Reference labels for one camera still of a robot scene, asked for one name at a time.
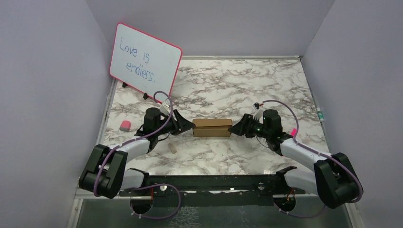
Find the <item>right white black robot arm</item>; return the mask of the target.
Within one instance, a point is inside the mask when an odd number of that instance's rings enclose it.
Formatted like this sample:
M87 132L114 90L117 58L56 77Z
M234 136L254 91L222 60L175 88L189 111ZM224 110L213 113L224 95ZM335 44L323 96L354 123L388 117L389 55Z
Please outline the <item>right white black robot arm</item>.
M349 158L343 153L330 154L314 151L294 136L283 131L282 120L276 110L245 114L229 132L246 138L261 137L268 148L280 156L291 158L308 171L289 168L279 172L274 187L280 193L298 188L313 193L328 208L354 203L363 195L360 183Z

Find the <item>brown cardboard box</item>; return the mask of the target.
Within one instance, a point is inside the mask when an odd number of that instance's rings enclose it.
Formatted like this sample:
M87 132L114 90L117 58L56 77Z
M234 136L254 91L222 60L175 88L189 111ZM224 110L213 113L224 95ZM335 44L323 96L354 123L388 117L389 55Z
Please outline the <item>brown cardboard box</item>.
M229 128L232 127L231 119L193 119L194 137L230 137Z

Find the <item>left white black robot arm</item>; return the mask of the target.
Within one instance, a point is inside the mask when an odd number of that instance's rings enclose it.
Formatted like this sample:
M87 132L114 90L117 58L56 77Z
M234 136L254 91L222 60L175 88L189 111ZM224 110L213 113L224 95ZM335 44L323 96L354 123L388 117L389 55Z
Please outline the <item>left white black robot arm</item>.
M79 178L80 189L92 192L94 196L114 198L125 189L132 189L138 195L149 190L148 173L127 168L134 158L151 152L164 134L179 135L195 127L177 110L167 114L159 108L148 108L144 123L135 136L115 146L96 145Z

